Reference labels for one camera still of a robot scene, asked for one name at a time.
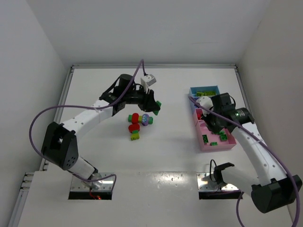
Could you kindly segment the yellow-green lego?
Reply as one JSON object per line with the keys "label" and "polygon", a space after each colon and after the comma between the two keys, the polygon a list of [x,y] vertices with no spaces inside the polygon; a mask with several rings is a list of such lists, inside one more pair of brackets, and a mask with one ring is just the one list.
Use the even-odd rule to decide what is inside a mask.
{"label": "yellow-green lego", "polygon": [[215,96],[216,92],[215,91],[205,91],[205,96]]}

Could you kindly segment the yellow-green lego brick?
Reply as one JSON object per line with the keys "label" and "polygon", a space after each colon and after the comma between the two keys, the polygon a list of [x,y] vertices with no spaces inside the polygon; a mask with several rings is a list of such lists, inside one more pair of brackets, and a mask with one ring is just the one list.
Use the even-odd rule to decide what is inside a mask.
{"label": "yellow-green lego brick", "polygon": [[138,140],[139,138],[140,138],[139,133],[132,133],[132,135],[131,135],[131,141]]}

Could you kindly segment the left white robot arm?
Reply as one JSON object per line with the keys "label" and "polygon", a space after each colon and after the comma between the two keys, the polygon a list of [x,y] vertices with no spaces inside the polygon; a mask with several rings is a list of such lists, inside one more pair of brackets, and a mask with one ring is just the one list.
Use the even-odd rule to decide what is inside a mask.
{"label": "left white robot arm", "polygon": [[42,145],[42,155],[62,170],[91,182],[96,179],[98,170],[78,152],[78,142],[102,121],[113,117],[126,105],[138,105],[144,112],[156,113],[160,104],[154,99],[150,88],[156,83],[152,74],[141,77],[140,84],[134,77],[121,74],[118,79],[87,110],[62,123],[48,125]]}

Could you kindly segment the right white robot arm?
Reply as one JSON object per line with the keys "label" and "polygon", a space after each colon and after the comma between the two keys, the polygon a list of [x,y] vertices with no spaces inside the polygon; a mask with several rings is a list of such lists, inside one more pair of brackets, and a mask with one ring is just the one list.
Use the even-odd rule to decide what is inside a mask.
{"label": "right white robot arm", "polygon": [[228,162],[214,168],[216,183],[237,186],[251,197],[262,213],[293,203],[303,183],[298,175],[287,173],[277,158],[265,149],[249,110],[237,109],[228,93],[203,96],[197,102],[203,108],[202,119],[209,131],[218,134],[226,129],[240,143],[257,173],[250,176]]}

